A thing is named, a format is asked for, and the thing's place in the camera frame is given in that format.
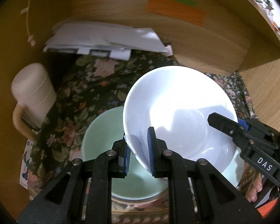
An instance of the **hanging cord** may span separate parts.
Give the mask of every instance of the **hanging cord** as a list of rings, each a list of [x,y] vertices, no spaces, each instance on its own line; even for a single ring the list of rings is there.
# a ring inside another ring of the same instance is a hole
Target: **hanging cord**
[[[27,31],[27,35],[28,35],[28,43],[30,43],[31,46],[35,45],[35,40],[34,40],[34,35],[30,34],[30,30],[29,30],[29,9],[30,9],[30,2],[31,0],[28,0],[28,5],[26,8],[24,8],[20,14],[26,13],[26,31]]]

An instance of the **orange sticky note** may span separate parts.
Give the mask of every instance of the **orange sticky note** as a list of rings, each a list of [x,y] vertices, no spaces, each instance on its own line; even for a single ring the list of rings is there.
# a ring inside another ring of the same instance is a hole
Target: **orange sticky note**
[[[205,12],[201,9],[174,0],[148,0],[146,11],[185,20],[198,26],[203,24],[205,18]]]

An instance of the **green bowl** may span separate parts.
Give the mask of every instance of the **green bowl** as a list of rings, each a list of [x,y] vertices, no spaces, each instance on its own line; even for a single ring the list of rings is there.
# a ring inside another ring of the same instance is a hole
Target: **green bowl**
[[[82,142],[82,160],[96,158],[112,148],[113,143],[122,139],[123,107],[110,109],[99,115],[88,127]],[[112,179],[112,196],[122,200],[144,200],[162,193],[167,182],[155,179],[136,160],[133,154],[130,167],[124,179]]]

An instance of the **white bowl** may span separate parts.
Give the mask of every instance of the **white bowl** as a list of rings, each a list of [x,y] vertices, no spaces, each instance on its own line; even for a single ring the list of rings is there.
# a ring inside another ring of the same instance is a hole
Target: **white bowl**
[[[125,139],[141,165],[150,172],[147,129],[183,158],[207,159],[219,172],[231,162],[232,138],[208,125],[217,112],[237,122],[223,89],[203,73],[183,66],[165,66],[142,76],[126,98]]]

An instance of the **wooden panel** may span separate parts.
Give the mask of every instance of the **wooden panel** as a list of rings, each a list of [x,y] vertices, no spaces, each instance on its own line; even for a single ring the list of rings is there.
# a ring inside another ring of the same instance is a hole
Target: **wooden panel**
[[[224,4],[227,8],[237,14],[252,28],[264,35],[274,43],[279,52],[280,58],[280,39],[275,33],[274,26],[266,16],[265,12],[256,4],[254,0],[215,0]]]
[[[69,16],[69,0],[31,0],[29,25],[36,45],[27,43],[25,14],[20,11],[27,0],[7,0],[0,6],[0,201],[14,218],[28,204],[28,191],[20,186],[19,176],[26,139],[14,128],[12,115],[16,105],[11,82],[24,66],[46,64],[44,42],[51,27]]]
[[[205,12],[204,24],[146,12],[148,0],[72,0],[72,19],[151,27],[172,41],[175,57],[203,72],[232,74],[250,47],[253,30],[214,0],[193,0]]]
[[[280,59],[262,63],[276,55],[261,38],[255,37],[239,72],[260,120],[280,130]]]

